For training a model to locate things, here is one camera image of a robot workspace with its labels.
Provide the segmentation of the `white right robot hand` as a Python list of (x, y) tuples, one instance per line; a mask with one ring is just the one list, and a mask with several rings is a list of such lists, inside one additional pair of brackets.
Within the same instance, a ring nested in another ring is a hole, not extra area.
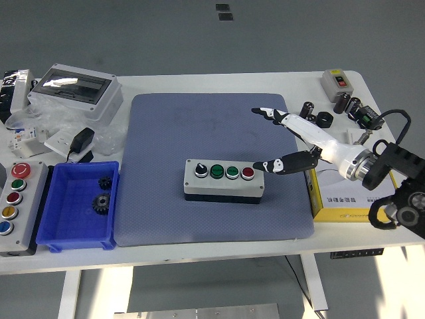
[(355, 179), (358, 165), (370, 153), (362, 145), (350, 145), (340, 142), (315, 124), (298, 115), (273, 108), (253, 108), (252, 112), (262, 115), (276, 125), (284, 126), (303, 142), (317, 146), (321, 149), (320, 158), (335, 164), (339, 174), (346, 179)]

